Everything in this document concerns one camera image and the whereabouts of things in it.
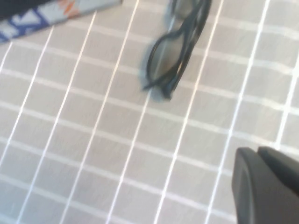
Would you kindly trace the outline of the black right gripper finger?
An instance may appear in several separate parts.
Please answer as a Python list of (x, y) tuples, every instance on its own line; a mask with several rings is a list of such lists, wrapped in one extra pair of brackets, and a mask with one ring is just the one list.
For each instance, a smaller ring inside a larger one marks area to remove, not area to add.
[(238, 148), (232, 192), (239, 224), (299, 222), (299, 163), (278, 150)]

